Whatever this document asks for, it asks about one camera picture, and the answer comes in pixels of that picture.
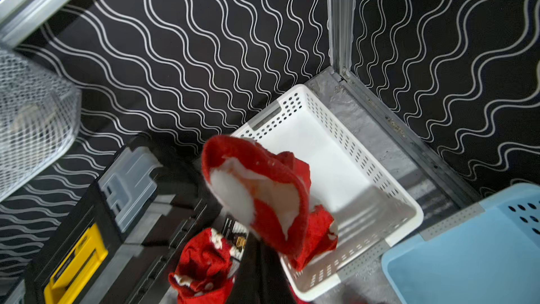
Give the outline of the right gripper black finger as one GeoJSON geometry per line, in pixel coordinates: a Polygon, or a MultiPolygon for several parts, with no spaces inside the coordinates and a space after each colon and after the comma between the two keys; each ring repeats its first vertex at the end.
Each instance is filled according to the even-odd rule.
{"type": "Polygon", "coordinates": [[[291,290],[277,252],[258,240],[247,238],[246,249],[227,303],[290,303],[291,290]]]}

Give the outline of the red penguin sock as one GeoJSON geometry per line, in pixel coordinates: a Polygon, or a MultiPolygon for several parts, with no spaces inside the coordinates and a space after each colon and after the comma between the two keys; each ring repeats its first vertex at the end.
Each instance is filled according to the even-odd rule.
{"type": "Polygon", "coordinates": [[[218,135],[203,147],[201,173],[220,204],[293,269],[337,248],[335,219],[311,203],[309,164],[294,153],[271,153],[252,139],[218,135]]]}

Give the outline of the red santa sock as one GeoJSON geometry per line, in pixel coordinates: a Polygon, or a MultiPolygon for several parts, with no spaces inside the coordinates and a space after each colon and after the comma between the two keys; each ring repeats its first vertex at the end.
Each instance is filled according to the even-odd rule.
{"type": "Polygon", "coordinates": [[[238,249],[213,228],[194,236],[168,276],[178,303],[226,303],[234,286],[233,258],[238,249]]]}

